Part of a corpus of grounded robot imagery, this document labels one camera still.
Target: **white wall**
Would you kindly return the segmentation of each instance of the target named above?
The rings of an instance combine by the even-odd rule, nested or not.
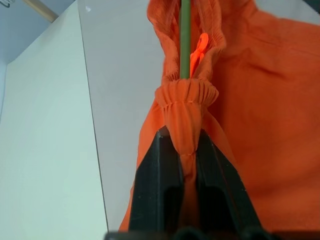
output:
[[[140,128],[161,84],[164,54],[149,0],[81,0],[79,13],[106,215],[117,231],[136,171]]]
[[[41,1],[58,15],[74,2],[74,0]],[[16,0],[10,8],[0,5],[0,118],[7,64],[16,59],[49,25],[50,22],[22,0]]]
[[[75,2],[7,66],[0,239],[99,240],[106,231]]]

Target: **green stick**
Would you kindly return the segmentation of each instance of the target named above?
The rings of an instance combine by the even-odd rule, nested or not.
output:
[[[190,0],[181,0],[180,78],[190,77]]]

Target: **orange garment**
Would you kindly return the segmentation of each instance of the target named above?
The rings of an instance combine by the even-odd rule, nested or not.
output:
[[[204,59],[208,43],[209,35],[204,32],[200,35],[195,51],[190,55],[190,77],[192,77],[202,59]]]
[[[166,125],[184,173],[180,223],[197,225],[202,128],[239,171],[267,230],[320,230],[320,27],[277,19],[252,0],[192,1],[191,52],[202,33],[209,42],[192,77],[179,79],[179,2],[148,6],[165,59],[136,167]],[[131,199],[132,190],[120,231]]]

